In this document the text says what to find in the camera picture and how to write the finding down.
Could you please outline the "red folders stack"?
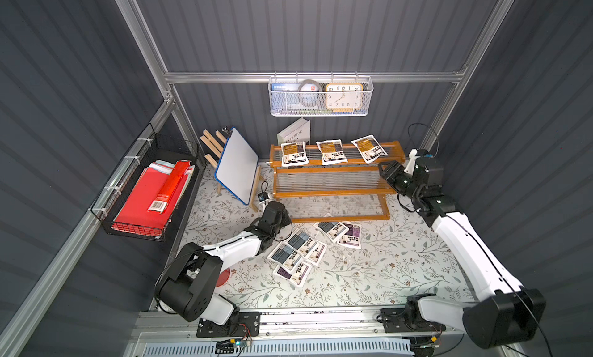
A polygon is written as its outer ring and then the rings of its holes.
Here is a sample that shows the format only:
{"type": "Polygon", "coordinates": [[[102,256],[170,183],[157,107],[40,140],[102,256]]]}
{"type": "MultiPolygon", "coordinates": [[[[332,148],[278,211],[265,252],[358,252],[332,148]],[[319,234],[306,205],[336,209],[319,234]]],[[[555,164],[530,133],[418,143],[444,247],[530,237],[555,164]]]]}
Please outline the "red folders stack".
{"type": "Polygon", "coordinates": [[[163,237],[167,225],[171,221],[172,214],[175,212],[195,171],[195,166],[191,163],[163,213],[149,211],[149,206],[164,185],[175,164],[157,160],[145,168],[124,206],[114,218],[111,224],[112,230],[155,240],[160,240],[163,237]]]}

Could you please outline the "blue framed whiteboard easel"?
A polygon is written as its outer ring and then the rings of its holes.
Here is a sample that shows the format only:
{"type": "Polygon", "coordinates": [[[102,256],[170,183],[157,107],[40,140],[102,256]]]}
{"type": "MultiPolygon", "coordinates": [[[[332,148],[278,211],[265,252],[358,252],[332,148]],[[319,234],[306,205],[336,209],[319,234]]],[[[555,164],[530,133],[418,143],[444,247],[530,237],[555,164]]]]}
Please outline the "blue framed whiteboard easel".
{"type": "Polygon", "coordinates": [[[261,180],[261,166],[256,152],[247,140],[232,127],[229,137],[216,131],[216,137],[207,130],[199,138],[214,154],[206,154],[206,160],[215,168],[215,180],[228,190],[243,205],[255,213],[259,211],[256,193],[261,180]]]}

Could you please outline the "small circuit board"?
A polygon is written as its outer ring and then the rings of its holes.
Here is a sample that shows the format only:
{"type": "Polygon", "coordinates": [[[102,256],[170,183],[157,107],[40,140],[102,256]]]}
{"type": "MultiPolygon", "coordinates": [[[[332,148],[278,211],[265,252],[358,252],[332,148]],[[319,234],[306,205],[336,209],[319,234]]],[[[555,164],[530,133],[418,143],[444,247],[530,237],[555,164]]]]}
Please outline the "small circuit board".
{"type": "Polygon", "coordinates": [[[251,338],[230,338],[217,342],[215,345],[215,354],[236,354],[240,356],[242,352],[253,344],[251,338]]]}

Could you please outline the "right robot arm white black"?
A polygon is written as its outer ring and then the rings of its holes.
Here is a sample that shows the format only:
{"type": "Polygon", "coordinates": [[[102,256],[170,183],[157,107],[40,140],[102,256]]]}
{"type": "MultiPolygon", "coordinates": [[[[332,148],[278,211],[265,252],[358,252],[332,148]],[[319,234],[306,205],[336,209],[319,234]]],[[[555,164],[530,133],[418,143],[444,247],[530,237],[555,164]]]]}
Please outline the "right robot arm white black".
{"type": "Polygon", "coordinates": [[[476,293],[474,303],[447,301],[435,294],[408,297],[406,325],[460,330],[481,349],[531,341],[542,330],[546,301],[527,289],[495,257],[459,204],[443,192],[443,167],[423,151],[408,165],[381,162],[379,175],[398,196],[410,199],[416,213],[446,243],[476,293]]]}

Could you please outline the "round clear tape roll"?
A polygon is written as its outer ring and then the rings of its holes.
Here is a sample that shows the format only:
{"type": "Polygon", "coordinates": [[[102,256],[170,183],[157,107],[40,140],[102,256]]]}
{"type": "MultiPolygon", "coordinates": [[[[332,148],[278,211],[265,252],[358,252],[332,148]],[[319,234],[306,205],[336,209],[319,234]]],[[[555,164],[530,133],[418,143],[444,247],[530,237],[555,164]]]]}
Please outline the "round clear tape roll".
{"type": "Polygon", "coordinates": [[[304,108],[318,108],[321,84],[316,80],[303,80],[297,89],[297,99],[304,108]]]}

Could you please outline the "orange wooden two-tier shelf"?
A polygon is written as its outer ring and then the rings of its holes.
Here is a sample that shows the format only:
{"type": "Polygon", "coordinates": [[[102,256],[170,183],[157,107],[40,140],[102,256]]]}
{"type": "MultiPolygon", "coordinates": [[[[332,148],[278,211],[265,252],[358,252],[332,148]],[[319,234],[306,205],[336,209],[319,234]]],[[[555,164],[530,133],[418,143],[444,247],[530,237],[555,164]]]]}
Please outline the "orange wooden two-tier shelf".
{"type": "Polygon", "coordinates": [[[309,163],[301,167],[282,167],[281,147],[270,147],[273,170],[273,196],[284,203],[295,223],[316,223],[329,217],[346,221],[390,219],[387,196],[395,190],[378,172],[379,162],[404,162],[399,142],[381,145],[387,155],[367,164],[352,144],[344,146],[347,162],[323,165],[321,152],[314,145],[305,151],[309,163]]]}

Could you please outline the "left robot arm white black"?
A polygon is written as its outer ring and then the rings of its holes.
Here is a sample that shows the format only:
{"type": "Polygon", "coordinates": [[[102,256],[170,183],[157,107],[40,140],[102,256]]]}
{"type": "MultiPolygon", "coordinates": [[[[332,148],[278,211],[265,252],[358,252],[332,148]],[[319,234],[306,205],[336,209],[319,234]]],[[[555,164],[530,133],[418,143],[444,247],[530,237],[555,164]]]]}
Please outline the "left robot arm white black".
{"type": "Polygon", "coordinates": [[[273,201],[260,218],[231,239],[205,247],[185,244],[157,279],[154,299],[185,321],[200,318],[216,325],[235,322],[238,306],[216,294],[219,276],[231,266],[263,253],[279,241],[282,228],[291,224],[285,205],[273,201]]]}

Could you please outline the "red round object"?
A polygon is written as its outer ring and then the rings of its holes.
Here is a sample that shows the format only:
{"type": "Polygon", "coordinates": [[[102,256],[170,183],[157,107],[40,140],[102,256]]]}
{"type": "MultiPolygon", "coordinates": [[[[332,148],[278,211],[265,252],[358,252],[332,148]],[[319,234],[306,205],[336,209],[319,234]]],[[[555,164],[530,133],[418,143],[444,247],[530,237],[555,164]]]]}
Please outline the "red round object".
{"type": "Polygon", "coordinates": [[[231,270],[229,268],[222,271],[216,282],[216,287],[222,287],[230,278],[231,270]]]}

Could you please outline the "yellow square analog clock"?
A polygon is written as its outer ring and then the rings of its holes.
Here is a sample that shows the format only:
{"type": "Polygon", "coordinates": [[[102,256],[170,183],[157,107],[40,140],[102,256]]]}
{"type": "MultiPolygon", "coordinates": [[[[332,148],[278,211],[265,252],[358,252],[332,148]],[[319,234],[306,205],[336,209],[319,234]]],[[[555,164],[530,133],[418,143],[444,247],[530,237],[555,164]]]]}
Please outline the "yellow square analog clock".
{"type": "Polygon", "coordinates": [[[354,112],[363,105],[362,83],[328,83],[325,87],[325,108],[333,112],[354,112]]]}

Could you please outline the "blue coffee bag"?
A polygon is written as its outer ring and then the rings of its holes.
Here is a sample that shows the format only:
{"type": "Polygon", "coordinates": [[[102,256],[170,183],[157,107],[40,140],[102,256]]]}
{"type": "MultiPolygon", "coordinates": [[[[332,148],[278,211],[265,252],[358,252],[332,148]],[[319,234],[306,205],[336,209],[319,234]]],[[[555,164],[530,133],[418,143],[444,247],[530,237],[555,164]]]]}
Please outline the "blue coffee bag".
{"type": "Polygon", "coordinates": [[[349,228],[341,222],[319,222],[313,227],[325,234],[333,243],[338,242],[349,231],[349,228]]]}
{"type": "Polygon", "coordinates": [[[299,230],[287,241],[287,244],[296,250],[303,257],[308,257],[318,246],[318,242],[307,233],[307,230],[299,230]]]}
{"type": "Polygon", "coordinates": [[[284,270],[292,274],[295,272],[299,264],[304,260],[303,256],[298,253],[293,247],[288,244],[278,244],[267,256],[269,260],[272,260],[279,264],[284,270]]]}

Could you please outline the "yellow coffee bag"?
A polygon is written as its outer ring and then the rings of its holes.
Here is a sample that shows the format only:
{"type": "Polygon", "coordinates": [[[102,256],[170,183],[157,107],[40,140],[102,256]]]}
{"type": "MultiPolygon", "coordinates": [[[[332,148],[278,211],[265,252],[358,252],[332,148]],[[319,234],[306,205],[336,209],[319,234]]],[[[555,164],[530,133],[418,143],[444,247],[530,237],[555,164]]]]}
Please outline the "yellow coffee bag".
{"type": "Polygon", "coordinates": [[[281,145],[282,167],[302,166],[309,163],[305,142],[290,142],[281,145]]]}
{"type": "Polygon", "coordinates": [[[387,151],[372,134],[355,139],[351,143],[359,151],[366,164],[371,164],[377,159],[388,155],[387,151]]]}
{"type": "Polygon", "coordinates": [[[347,162],[340,139],[317,142],[317,147],[321,152],[323,166],[347,162]]]}

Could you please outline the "red long box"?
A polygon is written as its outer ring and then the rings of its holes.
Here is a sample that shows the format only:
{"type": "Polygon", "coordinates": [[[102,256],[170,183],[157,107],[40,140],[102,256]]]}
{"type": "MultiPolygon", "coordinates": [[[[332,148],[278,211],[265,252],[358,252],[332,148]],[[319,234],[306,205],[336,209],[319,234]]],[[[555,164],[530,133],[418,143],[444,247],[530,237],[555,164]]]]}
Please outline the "red long box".
{"type": "Polygon", "coordinates": [[[190,161],[180,161],[175,164],[164,185],[161,187],[157,196],[149,206],[149,211],[163,213],[166,210],[175,189],[177,188],[179,182],[181,182],[183,176],[190,166],[190,161]]]}

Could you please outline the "purple coffee bag right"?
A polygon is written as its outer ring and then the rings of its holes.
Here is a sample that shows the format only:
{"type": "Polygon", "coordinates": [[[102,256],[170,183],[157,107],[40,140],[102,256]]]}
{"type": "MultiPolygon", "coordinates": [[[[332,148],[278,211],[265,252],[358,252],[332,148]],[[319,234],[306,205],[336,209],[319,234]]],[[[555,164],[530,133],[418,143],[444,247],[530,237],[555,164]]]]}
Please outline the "purple coffee bag right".
{"type": "Polygon", "coordinates": [[[343,222],[342,224],[347,227],[347,232],[339,237],[337,244],[342,247],[360,250],[362,226],[351,222],[343,222]]]}

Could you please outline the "blue white box in basket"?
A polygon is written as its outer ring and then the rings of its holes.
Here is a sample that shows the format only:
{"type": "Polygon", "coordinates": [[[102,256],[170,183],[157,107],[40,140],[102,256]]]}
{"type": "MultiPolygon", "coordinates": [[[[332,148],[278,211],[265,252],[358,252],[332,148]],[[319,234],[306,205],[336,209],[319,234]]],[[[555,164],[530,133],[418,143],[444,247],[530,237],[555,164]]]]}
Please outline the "blue white box in basket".
{"type": "Polygon", "coordinates": [[[271,83],[270,99],[276,104],[280,102],[294,104],[298,102],[296,92],[298,92],[300,86],[300,83],[271,83]]]}

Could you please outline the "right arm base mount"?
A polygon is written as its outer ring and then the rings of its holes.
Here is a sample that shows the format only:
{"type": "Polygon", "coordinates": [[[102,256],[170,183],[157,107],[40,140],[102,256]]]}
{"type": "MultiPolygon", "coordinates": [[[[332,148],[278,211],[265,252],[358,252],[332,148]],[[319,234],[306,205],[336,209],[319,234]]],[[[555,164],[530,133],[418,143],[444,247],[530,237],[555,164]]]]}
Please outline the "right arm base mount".
{"type": "Polygon", "coordinates": [[[435,294],[408,296],[403,306],[381,308],[376,321],[383,326],[386,333],[436,332],[440,335],[446,331],[446,326],[437,322],[426,321],[420,314],[418,301],[429,296],[435,296],[435,294]]]}

